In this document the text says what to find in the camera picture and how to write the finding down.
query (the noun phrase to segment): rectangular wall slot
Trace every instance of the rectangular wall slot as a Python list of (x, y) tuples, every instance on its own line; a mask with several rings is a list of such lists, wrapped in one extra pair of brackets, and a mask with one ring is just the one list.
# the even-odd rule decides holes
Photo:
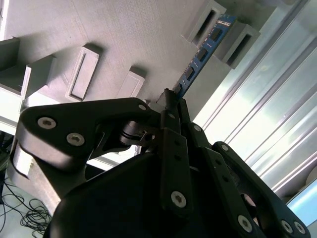
[(101, 49), (95, 46), (85, 45), (81, 48), (65, 95), (67, 98), (78, 102), (84, 100), (94, 77), (100, 54)]
[(204, 0), (198, 11), (189, 15), (181, 35), (199, 48), (225, 12), (226, 9), (214, 0)]
[(116, 98), (136, 98), (144, 81), (142, 76), (129, 71)]
[(222, 34), (222, 30), (220, 28), (215, 28), (210, 35), (210, 39), (217, 42)]
[(188, 81), (190, 81), (191, 78), (193, 77), (194, 73), (195, 73), (195, 71), (194, 71), (193, 67), (189, 67), (189, 69), (186, 71), (186, 79)]
[(203, 62), (207, 55), (208, 55), (208, 51), (205, 48), (202, 48), (199, 50), (199, 52), (197, 54), (197, 59), (200, 62)]
[(231, 66), (232, 63), (237, 59), (238, 55), (241, 53), (241, 51), (247, 45), (247, 43), (249, 42), (250, 39), (251, 39), (251, 36), (248, 34), (243, 38), (243, 40), (240, 42), (240, 44), (238, 45), (236, 50), (233, 52), (233, 54), (228, 59), (227, 64), (229, 66)]
[(196, 36), (194, 37), (193, 43), (195, 45), (198, 45), (201, 40), (204, 40), (202, 38), (210, 30), (209, 26), (211, 22), (214, 20), (215, 16), (216, 16), (216, 12), (214, 10), (211, 10), (207, 18), (205, 19), (204, 23), (200, 27), (199, 31), (197, 32)]

